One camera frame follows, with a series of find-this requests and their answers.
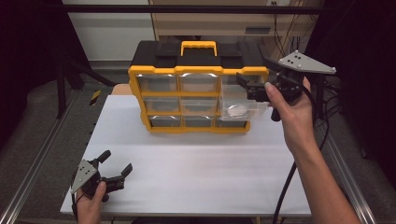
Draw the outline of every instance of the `white tabletop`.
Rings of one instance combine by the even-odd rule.
[[[102,176],[119,175],[131,162],[125,189],[110,193],[103,213],[112,216],[268,216],[293,158],[281,122],[271,109],[245,134],[149,133],[134,96],[110,95],[83,156],[90,161],[105,150]],[[71,214],[68,195],[61,208]],[[283,202],[283,216],[310,215],[298,176]]]

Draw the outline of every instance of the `hand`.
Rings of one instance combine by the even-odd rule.
[[[100,223],[102,211],[102,198],[106,193],[106,182],[102,181],[96,188],[92,200],[83,196],[82,189],[77,191],[78,223],[92,224]]]
[[[310,91],[309,81],[304,78],[304,86]],[[271,83],[265,83],[265,89],[271,105],[276,108],[282,118],[286,145],[294,155],[299,150],[309,148],[315,144],[312,121],[312,105],[309,98],[303,93],[294,105],[289,105],[279,90]]]

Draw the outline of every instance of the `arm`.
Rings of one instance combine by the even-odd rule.
[[[77,209],[79,224],[100,223],[102,211],[102,198],[106,193],[106,182],[102,181],[96,189],[92,200],[85,197],[81,189],[77,191]]]
[[[306,78],[304,85],[310,89]],[[318,150],[308,97],[303,93],[291,106],[272,84],[266,83],[265,89],[282,118],[286,145],[297,164],[314,223],[360,223]]]

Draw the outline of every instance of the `forearm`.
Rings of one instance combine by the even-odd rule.
[[[314,223],[360,223],[336,184],[318,145],[308,144],[293,153]]]

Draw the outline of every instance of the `floor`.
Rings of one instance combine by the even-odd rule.
[[[127,75],[124,74],[120,76],[117,74],[113,78],[112,80],[122,83],[128,81]],[[99,90],[101,94],[96,104],[90,105],[93,93]],[[74,222],[72,216],[63,215],[59,210],[64,197],[70,197],[67,190],[70,186],[71,174],[79,164],[106,96],[111,91],[111,88],[92,80],[86,83],[82,91],[67,89],[68,99],[75,99],[75,101],[54,138],[48,154],[41,158],[43,165],[38,170],[38,178],[33,180],[33,187],[28,190],[30,192],[23,203],[16,223]],[[0,151],[1,213],[5,211],[26,174],[29,173],[36,155],[56,121],[56,114],[55,82],[47,83],[30,92],[28,106],[18,128]],[[375,161],[361,156],[360,144],[342,113],[335,113],[331,117],[330,126],[332,137],[358,182],[377,223],[396,223],[396,190],[384,177]],[[333,167],[328,153],[328,149],[324,148],[323,154],[329,165]],[[104,220],[109,221],[111,217],[105,217]],[[130,223],[132,220],[134,220],[132,217],[117,218],[114,223]],[[269,223],[269,220],[269,218],[264,218],[262,223]],[[306,222],[309,223],[309,219],[286,218],[284,223]]]

